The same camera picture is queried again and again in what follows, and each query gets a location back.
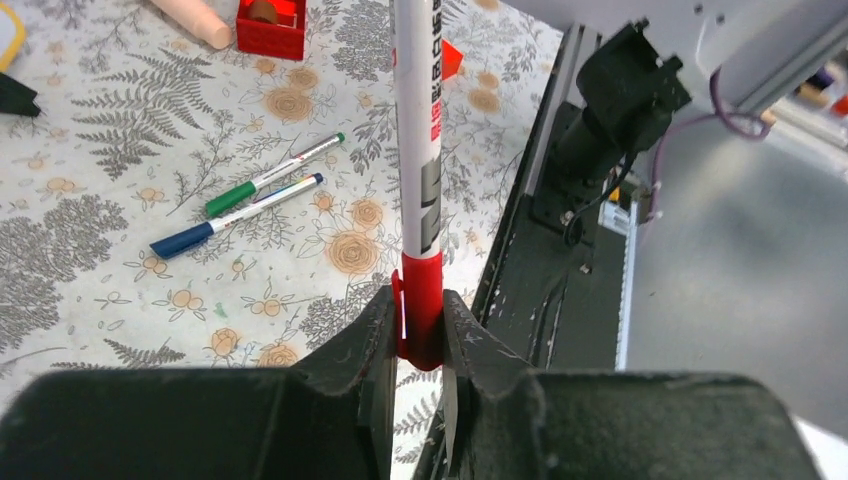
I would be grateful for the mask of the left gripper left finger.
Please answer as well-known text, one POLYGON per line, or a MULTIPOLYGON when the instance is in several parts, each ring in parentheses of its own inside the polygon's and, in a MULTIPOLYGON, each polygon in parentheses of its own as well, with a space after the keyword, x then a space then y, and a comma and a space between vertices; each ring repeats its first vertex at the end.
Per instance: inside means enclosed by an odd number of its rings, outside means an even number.
POLYGON ((386 479, 394 303, 290 367, 64 370, 1 421, 5 479, 386 479))

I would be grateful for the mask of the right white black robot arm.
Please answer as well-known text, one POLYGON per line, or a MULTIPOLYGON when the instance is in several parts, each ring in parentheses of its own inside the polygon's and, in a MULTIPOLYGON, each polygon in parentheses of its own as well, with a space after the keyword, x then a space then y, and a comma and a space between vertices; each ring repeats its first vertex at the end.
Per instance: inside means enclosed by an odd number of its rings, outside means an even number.
POLYGON ((847 39, 843 1, 519 1, 565 34, 538 115, 536 219, 580 236, 689 105, 761 141, 772 103, 847 39))

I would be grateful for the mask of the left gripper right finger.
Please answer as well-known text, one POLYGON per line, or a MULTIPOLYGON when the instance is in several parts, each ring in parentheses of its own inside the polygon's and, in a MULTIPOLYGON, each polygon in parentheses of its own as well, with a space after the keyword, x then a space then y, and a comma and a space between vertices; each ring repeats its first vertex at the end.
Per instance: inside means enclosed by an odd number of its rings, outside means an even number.
POLYGON ((783 403, 740 375, 550 371, 444 294, 449 479, 815 479, 783 403))

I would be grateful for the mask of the yellow framed whiteboard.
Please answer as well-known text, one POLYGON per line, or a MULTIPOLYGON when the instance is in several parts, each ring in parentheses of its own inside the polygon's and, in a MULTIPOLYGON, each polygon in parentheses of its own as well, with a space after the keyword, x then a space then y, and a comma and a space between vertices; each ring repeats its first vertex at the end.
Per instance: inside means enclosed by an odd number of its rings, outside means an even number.
POLYGON ((25 40, 22 21, 8 5, 1 3, 1 113, 35 118, 41 114, 35 101, 38 93, 6 73, 25 40))

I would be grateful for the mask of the red whiteboard marker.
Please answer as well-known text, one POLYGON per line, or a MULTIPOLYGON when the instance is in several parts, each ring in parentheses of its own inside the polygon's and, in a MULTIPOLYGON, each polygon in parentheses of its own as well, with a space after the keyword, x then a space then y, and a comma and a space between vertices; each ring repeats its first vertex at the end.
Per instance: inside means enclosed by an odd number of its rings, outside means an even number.
POLYGON ((397 354, 431 371, 443 363, 442 4, 391 6, 402 221, 401 266, 392 275, 397 354))

